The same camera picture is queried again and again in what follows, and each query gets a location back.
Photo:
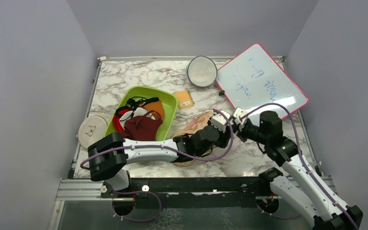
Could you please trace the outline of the peach floral mesh laundry bag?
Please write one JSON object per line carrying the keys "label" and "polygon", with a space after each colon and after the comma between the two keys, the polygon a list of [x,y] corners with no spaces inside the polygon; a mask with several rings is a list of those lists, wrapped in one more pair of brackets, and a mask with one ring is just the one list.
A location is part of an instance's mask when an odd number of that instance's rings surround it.
{"label": "peach floral mesh laundry bag", "polygon": [[195,134],[197,131],[203,129],[207,126],[207,122],[209,121],[210,117],[212,117],[214,114],[212,111],[205,111],[200,116],[193,119],[186,127],[176,131],[172,138],[177,136],[182,136],[184,134]]}

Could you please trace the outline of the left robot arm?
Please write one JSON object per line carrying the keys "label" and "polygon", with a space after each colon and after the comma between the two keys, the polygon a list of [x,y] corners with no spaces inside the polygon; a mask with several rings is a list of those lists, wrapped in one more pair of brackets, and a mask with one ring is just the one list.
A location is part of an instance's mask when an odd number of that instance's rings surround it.
{"label": "left robot arm", "polygon": [[124,197],[131,192],[130,174],[125,165],[137,162],[162,161],[184,163],[191,160],[214,161],[208,151],[214,146],[225,149],[227,154],[233,144],[233,130],[223,130],[208,125],[195,134],[176,136],[162,141],[137,141],[123,138],[114,132],[88,147],[88,158],[81,168],[90,172],[94,182],[105,181],[117,195]]}

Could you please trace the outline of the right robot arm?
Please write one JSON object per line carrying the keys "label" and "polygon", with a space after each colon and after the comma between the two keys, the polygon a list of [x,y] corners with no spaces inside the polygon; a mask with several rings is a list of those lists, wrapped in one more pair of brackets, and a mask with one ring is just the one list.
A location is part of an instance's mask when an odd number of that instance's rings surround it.
{"label": "right robot arm", "polygon": [[233,117],[237,136],[264,146],[264,154],[286,171],[299,185],[291,184],[277,168],[259,174],[258,191],[272,192],[286,200],[314,230],[357,230],[363,218],[358,206],[350,206],[334,192],[301,154],[299,145],[283,134],[282,120],[274,111],[260,114],[254,125],[247,112],[236,108]]}

